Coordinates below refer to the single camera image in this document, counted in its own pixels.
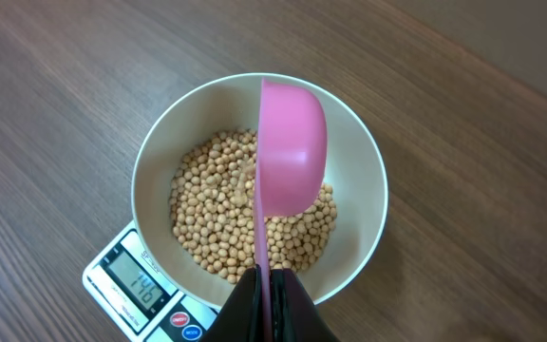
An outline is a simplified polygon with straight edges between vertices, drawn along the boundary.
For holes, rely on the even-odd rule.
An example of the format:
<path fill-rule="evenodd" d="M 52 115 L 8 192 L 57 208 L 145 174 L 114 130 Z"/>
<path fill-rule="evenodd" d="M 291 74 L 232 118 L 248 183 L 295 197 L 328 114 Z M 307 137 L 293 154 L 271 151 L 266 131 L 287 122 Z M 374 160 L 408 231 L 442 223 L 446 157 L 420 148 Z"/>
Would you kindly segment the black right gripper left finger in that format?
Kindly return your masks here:
<path fill-rule="evenodd" d="M 260 267 L 248 269 L 200 342 L 261 342 L 261 291 Z"/>

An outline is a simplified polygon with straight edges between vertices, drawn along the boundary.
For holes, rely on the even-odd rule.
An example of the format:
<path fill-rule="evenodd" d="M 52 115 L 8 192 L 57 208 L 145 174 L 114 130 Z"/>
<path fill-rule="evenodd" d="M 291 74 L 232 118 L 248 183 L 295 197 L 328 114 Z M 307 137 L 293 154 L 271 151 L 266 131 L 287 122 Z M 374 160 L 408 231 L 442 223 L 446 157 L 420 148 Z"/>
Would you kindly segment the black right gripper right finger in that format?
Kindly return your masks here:
<path fill-rule="evenodd" d="M 270 276 L 274 342 L 339 342 L 292 270 Z"/>

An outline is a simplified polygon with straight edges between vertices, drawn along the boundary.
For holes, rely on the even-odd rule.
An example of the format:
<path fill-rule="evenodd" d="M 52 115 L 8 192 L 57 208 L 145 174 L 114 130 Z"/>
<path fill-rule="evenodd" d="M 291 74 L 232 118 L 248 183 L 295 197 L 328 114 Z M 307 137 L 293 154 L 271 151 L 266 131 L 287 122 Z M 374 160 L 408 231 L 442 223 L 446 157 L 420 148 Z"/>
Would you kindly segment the pink plastic measuring scoop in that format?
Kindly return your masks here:
<path fill-rule="evenodd" d="M 306 88 L 263 79 L 255 162 L 255 261 L 261 272 L 263 339 L 273 339 L 267 216 L 294 216 L 315 201 L 324 178 L 327 126 Z"/>

